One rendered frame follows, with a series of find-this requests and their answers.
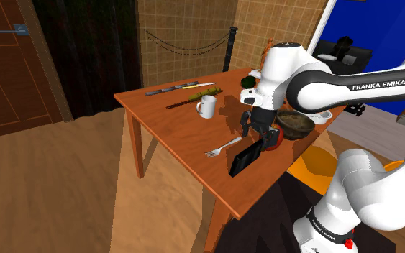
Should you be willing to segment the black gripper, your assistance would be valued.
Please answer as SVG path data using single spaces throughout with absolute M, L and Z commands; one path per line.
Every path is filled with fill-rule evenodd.
M 276 117 L 276 110 L 262 109 L 254 106 L 252 111 L 245 111 L 240 119 L 242 125 L 242 137 L 246 137 L 251 127 L 259 132 L 264 133 L 262 136 L 263 150 L 274 150 L 278 147 L 279 130 L 271 128 L 271 124 Z

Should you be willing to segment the black flat box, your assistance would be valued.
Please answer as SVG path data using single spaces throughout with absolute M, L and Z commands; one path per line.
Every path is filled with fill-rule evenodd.
M 229 171 L 231 177 L 236 176 L 243 171 L 248 165 L 259 158 L 263 147 L 263 140 L 259 139 L 255 143 L 251 144 L 248 148 L 244 149 L 237 155 L 235 155 L 232 166 Z

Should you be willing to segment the brown bowl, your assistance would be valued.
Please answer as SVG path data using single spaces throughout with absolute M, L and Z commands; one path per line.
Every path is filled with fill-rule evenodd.
M 316 124 L 306 115 L 297 111 L 280 110 L 275 122 L 283 130 L 283 137 L 287 140 L 297 140 L 307 137 Z

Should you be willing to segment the silver fork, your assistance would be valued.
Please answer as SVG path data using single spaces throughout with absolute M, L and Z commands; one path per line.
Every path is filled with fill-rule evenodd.
M 233 140 L 231 140 L 230 142 L 228 142 L 228 143 L 222 145 L 221 147 L 219 147 L 219 148 L 217 148 L 217 149 L 213 149 L 212 151 L 206 152 L 205 155 L 206 155 L 207 157 L 215 157 L 215 156 L 219 155 L 220 152 L 221 152 L 225 147 L 228 147 L 228 146 L 230 146 L 231 144 L 234 144 L 234 143 L 240 141 L 241 139 L 242 139 L 242 137 L 236 137 L 235 139 L 233 139 Z

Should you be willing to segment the white mug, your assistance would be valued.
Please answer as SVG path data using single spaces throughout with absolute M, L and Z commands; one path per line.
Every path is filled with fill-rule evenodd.
M 210 119 L 214 115 L 217 99 L 214 96 L 204 95 L 196 105 L 196 111 L 200 117 Z

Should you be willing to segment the green knobbly stalk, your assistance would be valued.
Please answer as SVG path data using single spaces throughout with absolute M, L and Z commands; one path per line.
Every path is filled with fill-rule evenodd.
M 220 87 L 211 87 L 209 89 L 203 90 L 201 92 L 195 93 L 191 96 L 188 97 L 189 101 L 197 101 L 201 99 L 203 96 L 213 96 L 218 93 L 222 92 L 222 89 Z

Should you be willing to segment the white shallow dish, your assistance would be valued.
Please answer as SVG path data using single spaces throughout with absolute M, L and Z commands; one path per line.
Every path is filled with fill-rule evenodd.
M 329 119 L 332 118 L 332 113 L 330 110 L 326 110 L 323 112 L 315 113 L 315 114 L 306 114 L 315 124 L 325 124 Z

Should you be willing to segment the white and yellow knife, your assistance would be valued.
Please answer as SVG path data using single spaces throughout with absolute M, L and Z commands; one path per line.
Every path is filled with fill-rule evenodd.
M 195 88 L 195 87 L 202 87 L 202 86 L 210 86 L 214 85 L 216 82 L 213 83 L 199 83 L 199 82 L 191 82 L 191 83 L 185 83 L 181 89 L 189 89 L 189 88 Z

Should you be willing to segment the brown wooden table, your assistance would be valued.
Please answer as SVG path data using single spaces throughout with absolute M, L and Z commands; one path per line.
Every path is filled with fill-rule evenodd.
M 137 175 L 144 175 L 141 130 L 146 129 L 179 161 L 215 198 L 204 253 L 214 253 L 220 235 L 231 218 L 241 219 L 293 162 L 328 127 L 320 124 L 299 141 L 285 140 L 231 177 L 233 157 L 249 147 L 257 138 L 248 138 L 208 158 L 206 152 L 217 149 L 238 137 L 240 118 L 247 106 L 239 103 L 240 81 L 251 71 L 241 68 L 196 78 L 200 83 L 215 82 L 223 91 L 217 95 L 214 116 L 203 119 L 194 104 L 168 110 L 168 105 L 181 102 L 196 89 L 177 90 L 146 96 L 146 88 L 118 93 L 115 99 L 126 109 L 129 133 Z

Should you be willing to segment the dark brown thin stick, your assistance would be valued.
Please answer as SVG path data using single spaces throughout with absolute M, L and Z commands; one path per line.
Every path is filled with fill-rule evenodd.
M 197 100 L 187 100 L 187 101 L 178 102 L 178 103 L 166 106 L 166 108 L 167 109 L 173 109 L 173 108 L 176 108 L 176 107 L 179 107 L 179 106 L 182 106 L 182 105 L 186 105 L 186 104 L 191 104 L 191 103 L 194 103 L 194 102 L 197 102 Z

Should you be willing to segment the dark robot stand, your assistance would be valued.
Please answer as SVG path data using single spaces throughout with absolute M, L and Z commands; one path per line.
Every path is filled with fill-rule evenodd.
M 293 223 L 322 195 L 287 172 L 240 219 L 224 229 L 214 253 L 300 253 Z

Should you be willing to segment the dark grey rod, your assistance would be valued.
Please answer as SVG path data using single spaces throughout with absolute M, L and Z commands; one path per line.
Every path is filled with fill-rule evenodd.
M 191 82 L 191 83 L 184 83 L 184 84 L 180 84 L 180 85 L 177 85 L 177 86 L 171 86 L 171 87 L 168 87 L 168 88 L 159 89 L 159 90 L 156 90 L 156 91 L 150 91 L 150 92 L 145 93 L 145 96 L 152 96 L 152 95 L 155 95 L 155 94 L 165 93 L 165 92 L 169 92 L 169 91 L 173 91 L 173 90 L 177 90 L 177 89 L 181 89 L 181 88 L 184 88 L 184 87 L 193 86 L 193 85 L 197 85 L 197 84 L 199 84 L 198 81 L 194 81 L 194 82 Z

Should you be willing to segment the small black device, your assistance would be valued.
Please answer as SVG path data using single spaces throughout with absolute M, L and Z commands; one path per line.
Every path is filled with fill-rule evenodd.
M 365 105 L 363 103 L 358 104 L 348 104 L 344 111 L 353 114 L 355 116 L 361 116 L 365 110 Z

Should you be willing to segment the dark curtain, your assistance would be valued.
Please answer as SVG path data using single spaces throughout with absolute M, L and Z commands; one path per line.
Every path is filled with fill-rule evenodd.
M 137 0 L 32 0 L 74 119 L 142 86 Z

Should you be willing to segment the blue window with white frame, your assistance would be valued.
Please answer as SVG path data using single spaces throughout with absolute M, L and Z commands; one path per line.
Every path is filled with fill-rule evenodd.
M 344 36 L 373 51 L 365 72 L 399 66 L 405 59 L 405 0 L 337 0 L 320 40 Z

